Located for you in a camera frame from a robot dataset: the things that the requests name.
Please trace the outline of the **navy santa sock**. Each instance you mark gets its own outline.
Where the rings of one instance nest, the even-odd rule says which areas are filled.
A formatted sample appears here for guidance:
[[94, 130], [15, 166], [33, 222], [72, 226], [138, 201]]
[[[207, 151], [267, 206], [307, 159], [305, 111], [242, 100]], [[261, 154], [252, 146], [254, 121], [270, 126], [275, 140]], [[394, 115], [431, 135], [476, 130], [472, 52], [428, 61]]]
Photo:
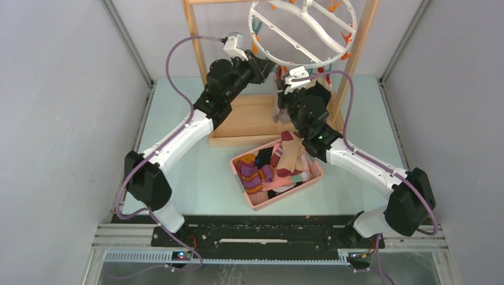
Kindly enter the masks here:
[[328, 106], [332, 98], [332, 84], [329, 75], [323, 75], [316, 78], [317, 94], [322, 98], [325, 106]]

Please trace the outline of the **grey sock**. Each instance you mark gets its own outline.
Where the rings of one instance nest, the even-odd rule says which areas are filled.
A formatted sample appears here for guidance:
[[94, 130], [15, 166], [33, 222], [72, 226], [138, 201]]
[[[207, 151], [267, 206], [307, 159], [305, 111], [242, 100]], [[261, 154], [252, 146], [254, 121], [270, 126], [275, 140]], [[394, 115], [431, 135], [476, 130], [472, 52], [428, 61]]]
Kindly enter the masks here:
[[272, 113], [272, 119], [274, 123], [282, 123], [282, 124], [290, 123], [291, 119], [286, 109], [281, 109], [278, 103], [279, 103], [279, 97], [275, 93], [273, 95], [273, 113]]

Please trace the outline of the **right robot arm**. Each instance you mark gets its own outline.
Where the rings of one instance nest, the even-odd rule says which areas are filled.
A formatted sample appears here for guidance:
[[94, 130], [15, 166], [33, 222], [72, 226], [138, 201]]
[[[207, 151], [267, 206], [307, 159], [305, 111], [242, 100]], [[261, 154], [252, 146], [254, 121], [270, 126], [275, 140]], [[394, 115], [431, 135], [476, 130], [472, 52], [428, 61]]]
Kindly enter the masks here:
[[402, 236], [437, 234], [439, 223], [433, 212], [436, 201], [427, 173], [418, 167], [406, 170], [389, 165], [350, 143], [345, 132], [332, 129], [326, 122], [327, 94], [324, 87], [290, 93], [279, 87], [276, 101], [300, 133], [309, 155], [352, 173], [387, 200], [384, 206], [354, 216], [345, 233], [348, 245], [361, 248], [370, 237], [385, 232]]

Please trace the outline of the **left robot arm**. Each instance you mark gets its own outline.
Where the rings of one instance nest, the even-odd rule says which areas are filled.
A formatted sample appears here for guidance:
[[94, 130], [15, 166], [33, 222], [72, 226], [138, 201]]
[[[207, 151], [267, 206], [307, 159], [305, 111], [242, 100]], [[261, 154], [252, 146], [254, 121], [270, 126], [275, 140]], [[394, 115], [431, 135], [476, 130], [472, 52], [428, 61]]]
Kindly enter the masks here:
[[175, 208], [172, 188], [166, 174], [198, 141], [218, 128], [232, 111], [232, 101], [250, 84], [262, 84], [276, 66], [249, 50], [246, 59], [214, 61], [206, 75], [207, 83], [189, 114], [168, 135], [152, 147], [125, 156], [122, 189], [144, 205], [173, 247], [185, 245], [185, 220]]

